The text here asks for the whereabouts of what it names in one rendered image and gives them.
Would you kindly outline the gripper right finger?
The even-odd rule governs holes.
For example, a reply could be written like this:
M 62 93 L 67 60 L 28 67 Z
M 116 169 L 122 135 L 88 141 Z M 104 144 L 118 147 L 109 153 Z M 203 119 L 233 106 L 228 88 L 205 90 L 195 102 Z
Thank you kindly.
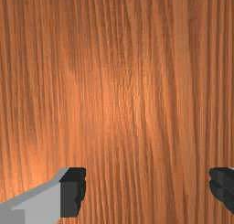
M 210 168 L 209 176 L 212 195 L 225 207 L 234 207 L 234 167 Z

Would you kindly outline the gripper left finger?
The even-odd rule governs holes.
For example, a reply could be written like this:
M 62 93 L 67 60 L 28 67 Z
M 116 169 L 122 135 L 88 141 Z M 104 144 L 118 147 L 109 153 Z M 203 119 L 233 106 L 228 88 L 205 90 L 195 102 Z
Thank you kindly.
M 0 204 L 0 224 L 57 224 L 76 218 L 86 193 L 84 167 L 61 168 L 51 180 Z

